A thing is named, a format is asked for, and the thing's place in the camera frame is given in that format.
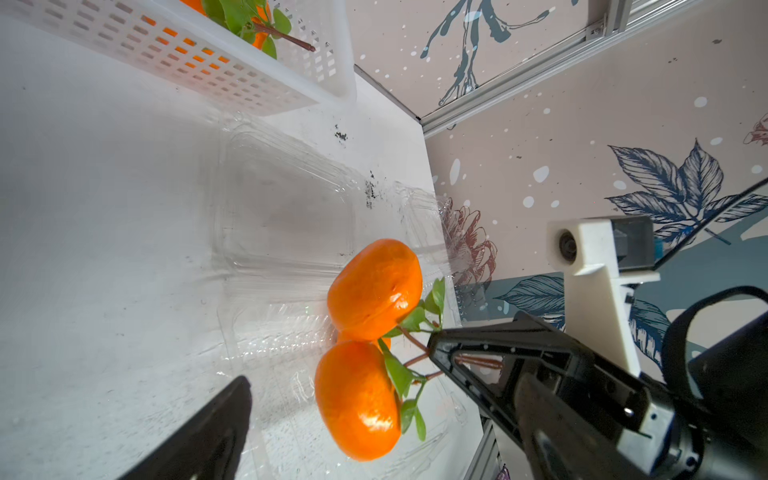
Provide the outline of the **clear clamshell three oranges branch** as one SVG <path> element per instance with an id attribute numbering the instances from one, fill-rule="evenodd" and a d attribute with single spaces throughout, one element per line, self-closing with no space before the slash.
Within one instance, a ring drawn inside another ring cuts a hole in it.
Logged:
<path id="1" fill-rule="evenodd" d="M 337 339 L 327 292 L 368 244 L 404 242 L 395 182 L 265 126 L 224 130 L 213 193 L 213 254 L 225 276 L 218 317 L 232 370 L 253 396 L 239 478 L 460 479 L 468 471 L 478 412 L 446 379 L 418 393 L 425 438 L 410 430 L 367 463 L 340 451 L 317 409 L 315 369 Z"/>

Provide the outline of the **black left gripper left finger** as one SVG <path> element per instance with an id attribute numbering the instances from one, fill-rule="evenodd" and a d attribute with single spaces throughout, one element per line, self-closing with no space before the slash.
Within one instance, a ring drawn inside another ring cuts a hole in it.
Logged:
<path id="1" fill-rule="evenodd" d="M 251 385 L 238 376 L 122 478 L 233 479 L 251 408 Z"/>

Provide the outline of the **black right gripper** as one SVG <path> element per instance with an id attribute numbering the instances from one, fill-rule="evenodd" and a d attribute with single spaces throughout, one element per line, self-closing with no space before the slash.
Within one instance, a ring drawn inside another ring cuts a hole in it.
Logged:
<path id="1" fill-rule="evenodd" d="M 767 476 L 767 338 L 731 335 L 689 363 L 664 347 L 665 381 L 631 376 L 543 319 L 518 312 L 434 333 L 428 357 L 514 443 L 526 374 L 604 436 L 645 479 Z"/>

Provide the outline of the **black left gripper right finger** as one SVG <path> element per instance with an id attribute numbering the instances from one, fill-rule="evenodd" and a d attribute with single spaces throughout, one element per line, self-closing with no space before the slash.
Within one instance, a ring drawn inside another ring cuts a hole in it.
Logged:
<path id="1" fill-rule="evenodd" d="M 535 479 L 645 479 L 592 425 L 531 375 L 514 394 L 523 448 Z"/>

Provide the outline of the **clear clamshell four oranges branch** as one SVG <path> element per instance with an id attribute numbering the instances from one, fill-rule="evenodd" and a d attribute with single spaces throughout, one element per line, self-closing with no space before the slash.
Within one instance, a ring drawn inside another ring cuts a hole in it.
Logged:
<path id="1" fill-rule="evenodd" d="M 461 259 L 457 238 L 448 232 L 451 209 L 448 198 L 433 192 L 395 182 L 394 206 L 404 228 L 404 242 L 416 253 L 425 282 L 446 278 L 457 286 L 465 262 Z"/>

